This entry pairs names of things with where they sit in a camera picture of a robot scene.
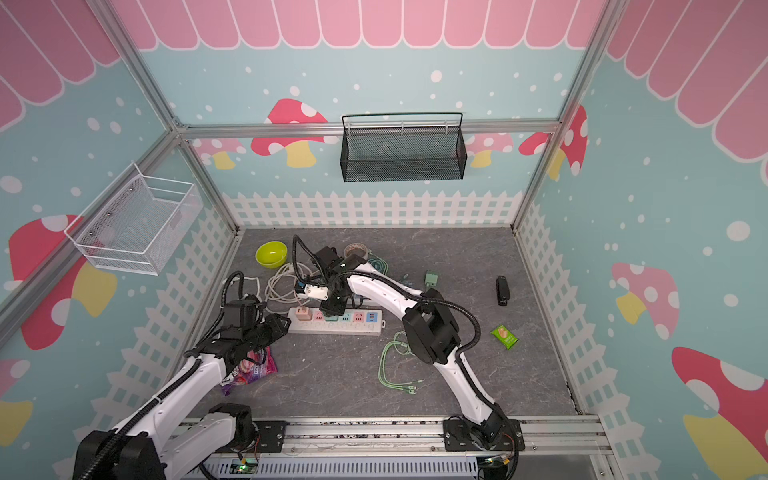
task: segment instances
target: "red mushroom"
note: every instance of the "red mushroom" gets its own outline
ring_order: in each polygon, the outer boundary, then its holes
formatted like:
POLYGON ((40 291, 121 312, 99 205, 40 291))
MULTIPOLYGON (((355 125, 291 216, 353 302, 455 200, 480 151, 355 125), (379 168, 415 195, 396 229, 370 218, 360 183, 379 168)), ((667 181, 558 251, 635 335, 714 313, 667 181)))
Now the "red mushroom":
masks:
MULTIPOLYGON (((8 240, 14 280, 5 283, 7 290, 16 288, 64 240, 64 228, 75 215, 45 217, 27 223, 8 240)), ((97 270, 82 257, 58 281, 22 324, 22 335, 33 350, 52 345, 64 331, 71 299, 79 300, 92 316, 101 315, 118 286, 112 273, 97 270)))
POLYGON ((768 472, 768 382, 693 349, 672 350, 677 376, 717 415, 683 417, 704 461, 720 478, 768 472))
POLYGON ((467 155, 475 155, 470 167, 485 168, 491 164, 491 152, 511 152, 515 145, 510 134, 477 134, 465 140, 467 155))
MULTIPOLYGON (((541 132, 531 135, 520 145, 520 153, 523 155, 533 155, 544 151, 547 139, 548 135, 541 132)), ((574 176, 578 175, 584 163, 584 155, 586 153, 587 111, 584 107, 579 106, 576 111, 576 117, 574 117, 571 123, 571 128, 565 132, 563 143, 560 144, 560 148, 554 154, 552 164, 547 169, 549 177, 554 181, 560 180, 560 167, 566 158, 571 166, 571 173, 574 176)))
POLYGON ((615 283, 629 290, 616 299, 624 319, 634 325, 647 310, 658 336, 669 339, 680 318, 677 285, 669 272, 629 263, 614 263, 611 272, 615 283))
MULTIPOLYGON (((268 124, 325 124, 328 121, 309 105, 292 98, 283 98, 272 108, 264 123, 268 124)), ((257 155, 266 157, 281 151, 288 151, 288 166, 292 168, 312 167, 317 159, 310 151, 309 141, 324 144, 339 142, 337 137, 304 137, 304 138, 254 138, 250 149, 257 155)))
POLYGON ((192 147, 203 163, 210 165, 210 158, 214 158, 214 165, 218 170, 232 170, 235 163, 227 152, 237 152, 244 154, 246 152, 243 144, 236 138, 196 138, 192 142, 192 147))
MULTIPOLYGON (((29 370, 28 360, 0 360, 0 398, 29 370)), ((32 416, 32 402, 0 402, 0 447, 10 446, 32 416)))

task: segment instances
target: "white wire basket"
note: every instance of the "white wire basket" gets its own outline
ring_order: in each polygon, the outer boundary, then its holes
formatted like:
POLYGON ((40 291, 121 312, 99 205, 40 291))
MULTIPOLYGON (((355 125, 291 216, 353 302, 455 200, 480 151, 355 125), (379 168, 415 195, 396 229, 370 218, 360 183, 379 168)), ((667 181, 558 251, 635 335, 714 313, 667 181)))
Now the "white wire basket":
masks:
POLYGON ((159 275, 203 209, 203 201, 195 184, 149 177, 136 164, 132 167, 138 173, 80 225, 99 195, 65 234, 97 268, 159 275))

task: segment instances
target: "lime green bowl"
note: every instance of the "lime green bowl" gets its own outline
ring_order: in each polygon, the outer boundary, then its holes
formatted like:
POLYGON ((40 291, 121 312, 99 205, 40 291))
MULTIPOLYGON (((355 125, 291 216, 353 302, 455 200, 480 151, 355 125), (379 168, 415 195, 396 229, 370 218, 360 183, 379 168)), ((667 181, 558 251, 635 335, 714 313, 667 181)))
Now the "lime green bowl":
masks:
POLYGON ((288 258, 288 247, 283 242, 266 242, 256 250, 256 261, 266 268, 280 268, 288 258))

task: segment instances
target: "wall-mounted basket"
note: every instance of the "wall-mounted basket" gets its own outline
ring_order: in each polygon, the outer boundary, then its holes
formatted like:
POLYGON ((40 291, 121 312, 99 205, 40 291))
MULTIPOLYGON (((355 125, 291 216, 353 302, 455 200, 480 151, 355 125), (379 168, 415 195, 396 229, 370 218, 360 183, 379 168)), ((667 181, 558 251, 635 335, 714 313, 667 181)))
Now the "wall-mounted basket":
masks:
POLYGON ((343 116, 344 181, 464 178, 462 119, 454 112, 343 116))
POLYGON ((137 174, 81 222, 101 195, 97 197, 65 234, 97 268, 159 275, 203 209, 203 201, 195 184, 148 177, 136 164, 132 167, 137 174))

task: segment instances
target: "gray floor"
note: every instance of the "gray floor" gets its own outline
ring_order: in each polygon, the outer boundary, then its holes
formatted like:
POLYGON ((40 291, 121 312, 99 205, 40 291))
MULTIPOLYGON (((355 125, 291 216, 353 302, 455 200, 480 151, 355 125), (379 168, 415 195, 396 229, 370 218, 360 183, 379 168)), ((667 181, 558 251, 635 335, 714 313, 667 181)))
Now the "gray floor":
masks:
MULTIPOLYGON (((280 240, 290 248, 298 233, 317 251, 328 245, 342 252, 362 242, 389 264, 389 276, 407 273, 414 288, 424 289, 424 272, 439 274, 437 290, 478 317, 483 335, 467 359, 485 390, 508 415, 575 415, 561 366, 525 275, 511 231, 506 228, 386 228, 247 230, 230 270, 258 276, 262 289, 274 274, 255 258, 259 245, 280 240), (505 275, 511 300, 496 303, 495 279, 505 275), (518 338, 507 350, 491 331, 503 323, 518 338)), ((299 260, 309 263, 305 255, 299 260)), ((246 282, 246 292, 255 289, 246 282)), ((414 356, 387 356, 387 377, 393 382, 424 379, 416 395, 382 386, 379 357, 402 323, 385 313, 381 336, 321 336, 288 334, 272 345, 278 372, 224 397, 211 390, 191 416, 202 416, 219 402, 250 405, 254 417, 335 415, 451 415, 458 402, 434 367, 414 356)), ((463 341, 472 326, 456 313, 463 341)))

